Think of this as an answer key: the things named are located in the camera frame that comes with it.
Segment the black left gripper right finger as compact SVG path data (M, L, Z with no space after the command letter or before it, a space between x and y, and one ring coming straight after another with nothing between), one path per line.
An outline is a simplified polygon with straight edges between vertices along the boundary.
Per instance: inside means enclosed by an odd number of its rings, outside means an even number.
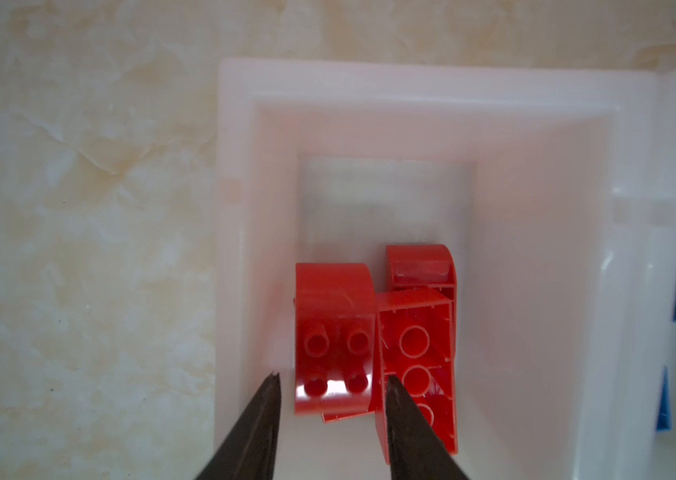
M394 376L387 382L385 416L392 479L469 479Z

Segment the red lego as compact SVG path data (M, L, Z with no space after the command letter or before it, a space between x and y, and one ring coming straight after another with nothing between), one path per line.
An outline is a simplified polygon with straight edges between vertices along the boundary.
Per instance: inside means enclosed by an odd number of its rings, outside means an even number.
M432 288L380 293L377 300L379 377L397 377L433 431L458 452L454 301Z
M376 331L369 268L361 263L298 263L295 275L295 413L367 411Z

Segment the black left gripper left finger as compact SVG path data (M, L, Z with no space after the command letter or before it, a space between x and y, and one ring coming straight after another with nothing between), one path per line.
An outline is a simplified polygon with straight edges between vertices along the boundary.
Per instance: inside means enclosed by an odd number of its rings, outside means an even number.
M278 373L264 379L235 425L197 479L263 479L274 477L281 418Z

